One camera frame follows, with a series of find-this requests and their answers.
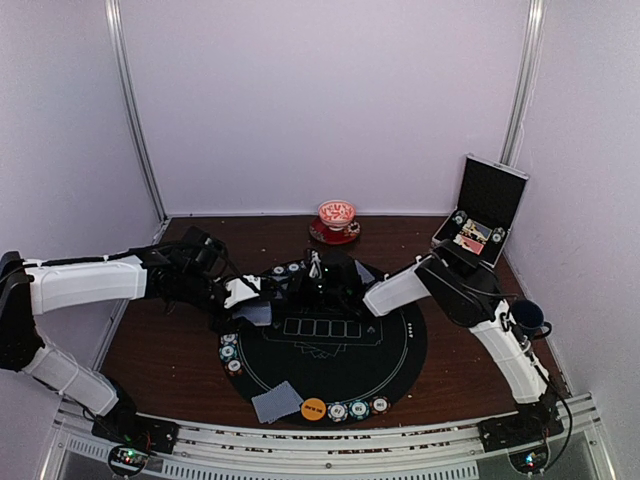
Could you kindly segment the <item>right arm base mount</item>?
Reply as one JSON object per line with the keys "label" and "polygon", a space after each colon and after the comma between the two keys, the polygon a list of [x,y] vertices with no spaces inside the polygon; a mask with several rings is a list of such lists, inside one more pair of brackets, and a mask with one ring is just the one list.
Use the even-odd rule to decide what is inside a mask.
{"label": "right arm base mount", "polygon": [[486,453],[506,450],[511,467],[527,476],[551,466],[549,438],[564,432],[557,406],[545,402],[520,405],[516,413],[483,420],[477,428]]}

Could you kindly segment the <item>orange big blind button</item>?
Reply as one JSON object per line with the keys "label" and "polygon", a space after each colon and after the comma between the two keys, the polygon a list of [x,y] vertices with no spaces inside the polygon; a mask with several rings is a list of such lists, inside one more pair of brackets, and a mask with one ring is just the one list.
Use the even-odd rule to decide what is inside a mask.
{"label": "orange big blind button", "polygon": [[319,398],[307,398],[300,406],[300,413],[305,420],[316,422],[325,417],[327,413],[327,405]]}

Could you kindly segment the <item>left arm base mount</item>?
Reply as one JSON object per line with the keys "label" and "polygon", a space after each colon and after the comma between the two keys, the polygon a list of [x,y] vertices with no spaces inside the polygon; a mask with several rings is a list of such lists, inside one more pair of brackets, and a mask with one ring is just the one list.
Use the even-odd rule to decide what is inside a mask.
{"label": "left arm base mount", "polygon": [[83,414],[92,420],[94,436],[116,443],[107,454],[107,465],[117,478],[136,476],[152,456],[170,454],[174,450],[178,424],[140,415],[126,393],[118,393],[116,405],[104,416],[87,408],[83,408]]}

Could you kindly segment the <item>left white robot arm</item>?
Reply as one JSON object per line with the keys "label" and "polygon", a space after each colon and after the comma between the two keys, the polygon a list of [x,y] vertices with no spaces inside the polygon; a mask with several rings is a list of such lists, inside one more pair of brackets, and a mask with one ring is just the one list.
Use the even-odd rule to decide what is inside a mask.
{"label": "left white robot arm", "polygon": [[221,328],[239,306],[267,297],[269,282],[243,274],[226,245],[191,227],[179,240],[108,255],[56,260],[1,259],[1,367],[24,373],[95,416],[123,444],[144,424],[114,382],[79,363],[36,324],[64,313],[89,313],[120,302],[160,299],[209,313]]}

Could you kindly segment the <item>grey card deck box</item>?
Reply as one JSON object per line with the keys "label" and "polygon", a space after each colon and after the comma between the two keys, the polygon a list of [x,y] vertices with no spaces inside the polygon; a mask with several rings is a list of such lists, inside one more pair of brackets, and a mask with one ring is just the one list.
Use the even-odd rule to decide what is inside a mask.
{"label": "grey card deck box", "polygon": [[272,324],[272,307],[269,302],[246,303],[233,314],[234,320],[246,320],[256,327],[266,327]]}

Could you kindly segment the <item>blue white chip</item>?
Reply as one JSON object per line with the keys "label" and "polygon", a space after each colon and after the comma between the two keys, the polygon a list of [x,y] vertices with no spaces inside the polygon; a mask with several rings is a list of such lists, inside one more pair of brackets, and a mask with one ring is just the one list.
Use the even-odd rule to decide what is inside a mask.
{"label": "blue white chip", "polygon": [[237,333],[228,333],[220,336],[220,342],[222,345],[236,345],[238,343]]}
{"label": "blue white chip", "polygon": [[345,421],[349,417],[349,407],[344,402],[334,402],[327,405],[327,417],[334,423]]}

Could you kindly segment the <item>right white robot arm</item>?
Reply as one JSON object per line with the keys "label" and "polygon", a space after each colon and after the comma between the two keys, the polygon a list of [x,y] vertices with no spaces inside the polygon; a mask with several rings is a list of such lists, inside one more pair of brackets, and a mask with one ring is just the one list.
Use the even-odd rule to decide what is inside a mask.
{"label": "right white robot arm", "polygon": [[377,272],[341,250],[311,250],[301,266],[279,267],[272,275],[276,300],[333,307],[358,319],[434,299],[452,323],[481,342],[506,379],[519,412],[512,423],[517,438],[533,441],[550,426],[561,395],[533,344],[550,335],[551,323],[536,303],[503,292],[491,268],[451,242],[393,274]]}

